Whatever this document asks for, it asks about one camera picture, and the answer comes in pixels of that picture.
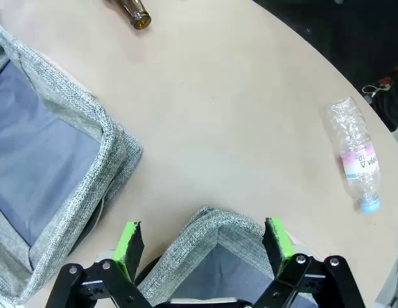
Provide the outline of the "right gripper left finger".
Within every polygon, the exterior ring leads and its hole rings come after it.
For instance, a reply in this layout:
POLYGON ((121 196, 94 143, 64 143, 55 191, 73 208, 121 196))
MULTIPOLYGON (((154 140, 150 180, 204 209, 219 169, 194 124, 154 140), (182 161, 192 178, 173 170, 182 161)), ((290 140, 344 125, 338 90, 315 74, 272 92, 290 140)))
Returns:
POLYGON ((116 307, 151 307, 135 284, 143 250, 140 223, 127 223, 112 258, 89 268, 75 263, 61 267, 46 306, 94 307, 108 298, 116 307))

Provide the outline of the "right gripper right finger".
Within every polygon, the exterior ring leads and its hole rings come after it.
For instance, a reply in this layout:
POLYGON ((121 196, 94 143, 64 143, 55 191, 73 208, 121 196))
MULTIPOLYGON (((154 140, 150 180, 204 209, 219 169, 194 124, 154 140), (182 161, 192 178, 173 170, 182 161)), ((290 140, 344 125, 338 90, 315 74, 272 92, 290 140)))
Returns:
POLYGON ((331 255, 320 262, 296 253, 277 218, 266 218, 263 245, 274 279, 254 307, 290 307, 300 293, 310 294, 318 307, 364 307, 346 259, 331 255))

